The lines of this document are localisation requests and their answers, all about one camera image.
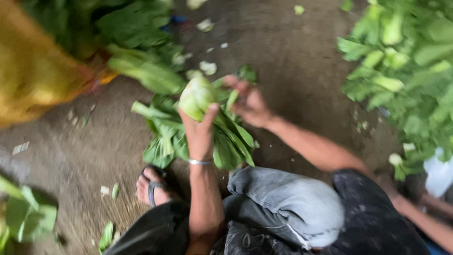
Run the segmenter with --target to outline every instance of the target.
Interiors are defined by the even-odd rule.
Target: silver bangle
[[[199,161],[195,159],[188,159],[187,162],[191,165],[212,165],[212,161]]]

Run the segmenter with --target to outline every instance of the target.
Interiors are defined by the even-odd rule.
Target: hand
[[[239,90],[239,98],[231,106],[231,110],[250,125],[265,128],[273,114],[264,102],[260,91],[249,82],[239,80],[232,75],[225,76],[223,82],[226,86]]]
[[[181,108],[178,108],[178,111],[186,130],[190,159],[199,161],[212,160],[212,122],[219,111],[219,105],[216,103],[211,104],[202,122],[193,120]]]

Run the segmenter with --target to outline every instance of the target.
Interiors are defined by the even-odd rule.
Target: foot
[[[154,181],[157,183],[165,183],[165,181],[159,176],[159,174],[156,173],[156,171],[153,168],[147,167],[143,171],[143,174],[140,175],[139,180],[137,181],[136,184],[137,198],[147,205],[150,205],[148,195],[148,186],[150,181]],[[171,198],[174,198],[176,196],[177,195],[174,192],[164,190],[159,187],[154,188],[154,203],[156,204],[156,206],[160,206],[170,201]]]

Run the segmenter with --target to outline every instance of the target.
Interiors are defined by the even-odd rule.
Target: black pants
[[[103,255],[182,255],[189,244],[189,203],[174,200],[143,214]]]

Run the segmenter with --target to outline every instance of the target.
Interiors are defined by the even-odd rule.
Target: concrete floor
[[[295,4],[305,7],[302,16],[294,15]],[[187,52],[194,53],[189,66],[202,60],[217,63],[218,73],[212,79],[251,64],[258,70],[259,88],[276,113],[347,146],[371,168],[386,168],[388,155],[400,150],[395,132],[378,121],[377,112],[367,113],[340,92],[353,66],[341,59],[336,38],[348,33],[366,3],[356,3],[353,13],[341,11],[339,5],[337,0],[210,0],[200,10],[177,11],[190,20],[179,32],[180,41]],[[205,18],[216,23],[209,33],[195,29]],[[228,48],[221,49],[225,42]],[[211,47],[214,51],[206,53]],[[151,97],[136,81],[118,77],[93,94],[55,107],[38,121],[0,131],[1,169],[58,199],[55,232],[67,240],[60,247],[49,237],[27,247],[23,254],[95,255],[97,248],[91,240],[97,243],[108,221],[124,232],[147,210],[135,197],[135,182],[151,134],[143,118],[130,113],[130,107],[135,100],[146,102]],[[82,117],[93,104],[97,107],[85,127],[71,125],[70,110]],[[370,128],[358,133],[357,122],[364,120]],[[328,175],[274,135],[246,128],[261,145],[253,155],[257,165],[329,182]],[[28,150],[11,155],[14,146],[28,141]],[[172,169],[188,195],[187,165],[175,162]],[[219,173],[219,182],[224,175]],[[115,183],[120,185],[117,200],[101,197],[101,185]]]

